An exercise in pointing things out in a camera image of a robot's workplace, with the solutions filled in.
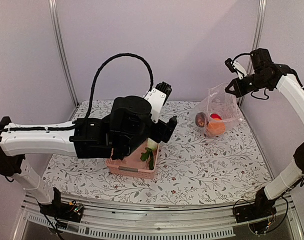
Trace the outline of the dark purple fruit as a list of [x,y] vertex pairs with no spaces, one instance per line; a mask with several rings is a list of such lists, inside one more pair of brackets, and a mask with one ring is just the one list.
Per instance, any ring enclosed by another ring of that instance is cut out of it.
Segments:
[[195,116],[195,124],[199,128],[203,128],[206,125],[206,115],[203,112],[199,112]]

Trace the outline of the red apple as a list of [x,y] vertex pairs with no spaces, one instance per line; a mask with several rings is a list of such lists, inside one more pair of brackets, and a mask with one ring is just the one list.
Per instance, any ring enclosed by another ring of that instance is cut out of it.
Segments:
[[218,114],[216,114],[216,113],[212,113],[212,114],[210,115],[210,119],[211,119],[211,120],[215,120],[215,121],[221,121],[221,120],[222,120],[221,116],[218,115]]

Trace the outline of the white eggplant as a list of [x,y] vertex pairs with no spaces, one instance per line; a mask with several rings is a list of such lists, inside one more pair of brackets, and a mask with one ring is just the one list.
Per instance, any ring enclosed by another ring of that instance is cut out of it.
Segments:
[[149,138],[147,140],[147,148],[149,148],[150,150],[154,151],[154,150],[156,150],[158,148],[158,143]]

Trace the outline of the aluminium front rail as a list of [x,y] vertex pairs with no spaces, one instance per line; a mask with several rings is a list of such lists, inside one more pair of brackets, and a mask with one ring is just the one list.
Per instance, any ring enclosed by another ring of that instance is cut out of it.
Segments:
[[54,219],[39,211],[27,194],[13,233],[15,240],[304,240],[304,221],[290,195],[275,203],[276,215],[267,233],[253,227],[264,219],[238,222],[233,210],[245,201],[210,205],[155,205],[99,200],[62,194],[62,200],[83,204],[80,222],[54,228]]

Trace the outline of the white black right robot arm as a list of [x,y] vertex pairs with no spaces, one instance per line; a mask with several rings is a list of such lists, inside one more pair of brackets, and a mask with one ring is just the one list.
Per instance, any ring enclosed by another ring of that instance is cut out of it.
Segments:
[[[267,49],[258,48],[246,53],[253,68],[253,73],[247,73],[237,61],[242,56],[244,54],[240,53],[225,60],[224,64],[229,71],[237,74],[225,88],[225,92],[240,98],[259,90],[277,91],[292,109],[290,121],[297,122],[290,124],[279,110],[275,120],[284,123],[292,131],[304,130],[304,85],[297,72],[286,64],[273,62]],[[250,213],[254,218],[261,218],[269,211],[269,202],[292,190],[296,185],[304,185],[304,142],[296,148],[288,166],[256,193],[257,202],[251,206]]]

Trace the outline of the floral patterned table mat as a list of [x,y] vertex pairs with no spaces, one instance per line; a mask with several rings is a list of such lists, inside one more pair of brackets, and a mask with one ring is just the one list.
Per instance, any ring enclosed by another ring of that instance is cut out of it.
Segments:
[[218,137],[205,137],[189,118],[194,102],[169,101],[161,119],[178,125],[159,148],[153,179],[110,173],[102,159],[54,155],[43,179],[61,192],[86,198],[152,205],[204,205],[250,201],[271,176],[246,121]]

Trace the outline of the left aluminium frame post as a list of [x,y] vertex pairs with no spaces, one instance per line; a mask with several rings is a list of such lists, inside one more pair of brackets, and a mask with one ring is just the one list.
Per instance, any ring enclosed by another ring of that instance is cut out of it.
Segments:
[[72,100],[72,103],[75,107],[79,105],[79,101],[77,98],[75,86],[71,77],[69,65],[68,65],[68,60],[64,48],[64,43],[63,43],[63,36],[61,32],[61,27],[60,27],[60,21],[59,21],[59,14],[58,14],[58,8],[57,8],[57,1],[56,0],[49,0],[49,9],[50,9],[50,15],[51,15],[51,21],[52,21],[52,26],[53,26],[53,31],[54,31],[54,37],[56,40],[56,45],[57,45],[57,50],[63,70],[63,74],[65,77],[65,81],[67,84],[67,88]]

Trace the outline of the clear zip top bag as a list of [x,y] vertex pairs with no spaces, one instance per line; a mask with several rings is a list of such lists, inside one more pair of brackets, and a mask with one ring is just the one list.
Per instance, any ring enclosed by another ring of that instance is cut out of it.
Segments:
[[240,113],[239,107],[237,106],[236,97],[232,94],[226,93],[225,88],[228,84],[222,83],[216,87],[208,89],[208,95],[199,104],[197,104],[190,112],[189,117],[195,124],[195,116],[199,112],[203,112],[206,115],[205,127],[197,127],[206,137],[206,126],[210,121],[210,115],[212,113],[218,114],[222,118],[222,122],[225,124],[226,133],[231,130],[237,124],[243,121],[242,114]]

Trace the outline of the orange tangerine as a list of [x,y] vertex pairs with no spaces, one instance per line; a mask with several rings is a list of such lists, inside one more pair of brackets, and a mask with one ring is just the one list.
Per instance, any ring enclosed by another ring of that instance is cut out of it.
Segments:
[[225,124],[221,120],[210,121],[206,126],[206,134],[210,137],[219,136],[225,131]]

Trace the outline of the green leafy vegetable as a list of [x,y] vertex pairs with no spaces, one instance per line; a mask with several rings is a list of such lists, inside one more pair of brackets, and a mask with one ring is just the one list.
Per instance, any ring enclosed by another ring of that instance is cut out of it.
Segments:
[[151,148],[145,148],[145,152],[141,153],[140,160],[148,164],[149,170],[154,170],[154,154]]

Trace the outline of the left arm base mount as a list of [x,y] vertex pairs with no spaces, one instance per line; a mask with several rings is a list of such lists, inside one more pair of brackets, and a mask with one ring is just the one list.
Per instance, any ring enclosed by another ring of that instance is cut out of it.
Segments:
[[75,200],[64,203],[61,201],[61,192],[56,187],[53,188],[53,191],[54,197],[48,204],[38,202],[40,212],[54,217],[56,220],[80,223],[84,212],[84,205],[77,203]]

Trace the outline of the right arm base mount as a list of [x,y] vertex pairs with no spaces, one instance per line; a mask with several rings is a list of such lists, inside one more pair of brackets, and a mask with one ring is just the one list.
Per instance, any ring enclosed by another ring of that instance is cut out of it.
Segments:
[[[286,191],[281,193],[275,199],[268,199],[264,188],[261,188],[255,195],[255,200],[253,203],[245,199],[237,200],[232,208],[232,214],[236,219],[237,223],[243,223],[253,220],[258,220],[260,218],[267,218],[262,221],[257,221],[254,223],[248,224],[250,231],[256,236],[263,236],[267,233],[273,232],[277,230],[284,222],[288,209],[289,209],[289,202],[284,197]],[[274,227],[271,226],[276,222],[276,207],[275,202],[282,198],[286,202],[286,210],[285,214],[282,217],[282,220]]]

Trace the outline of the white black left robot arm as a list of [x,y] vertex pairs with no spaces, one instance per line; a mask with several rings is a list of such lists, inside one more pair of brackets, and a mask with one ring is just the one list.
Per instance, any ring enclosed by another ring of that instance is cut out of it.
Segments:
[[26,154],[57,154],[80,159],[122,160],[145,140],[168,142],[177,118],[159,119],[162,96],[118,97],[109,115],[102,119],[86,116],[75,121],[43,126],[17,125],[9,118],[0,123],[0,174],[11,177],[55,217],[66,206],[55,198],[52,187],[25,161]]

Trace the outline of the aluminium frame post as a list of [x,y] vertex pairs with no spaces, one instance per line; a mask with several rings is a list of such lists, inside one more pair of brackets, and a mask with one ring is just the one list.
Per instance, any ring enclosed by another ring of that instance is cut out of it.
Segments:
[[267,0],[259,0],[258,2],[258,11],[257,11],[257,18],[254,28],[254,37],[252,42],[252,50],[255,50],[259,47],[263,26],[264,26],[264,19],[265,19],[265,12],[266,12],[266,4]]
[[50,9],[50,15],[51,15],[51,21],[52,21],[52,26],[53,26],[53,31],[54,31],[54,37],[56,40],[56,45],[57,45],[57,50],[63,70],[63,74],[65,77],[65,81],[67,84],[67,88],[72,100],[72,103],[75,107],[79,105],[79,101],[77,98],[75,86],[71,77],[69,65],[68,65],[68,60],[64,48],[64,43],[63,43],[63,36],[61,32],[61,27],[60,27],[60,21],[59,21],[59,14],[58,14],[58,8],[57,8],[57,1],[56,0],[49,0],[49,9]]

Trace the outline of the pink plastic basket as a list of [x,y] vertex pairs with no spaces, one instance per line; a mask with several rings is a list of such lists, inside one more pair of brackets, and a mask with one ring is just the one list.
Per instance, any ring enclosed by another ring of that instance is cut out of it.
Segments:
[[153,179],[156,173],[159,144],[156,145],[156,149],[152,152],[154,159],[153,169],[150,169],[150,158],[148,158],[146,161],[142,161],[140,159],[142,153],[146,152],[147,147],[147,141],[145,141],[128,157],[124,157],[123,160],[106,159],[105,163],[109,169],[109,172],[115,175],[123,175],[133,178]]

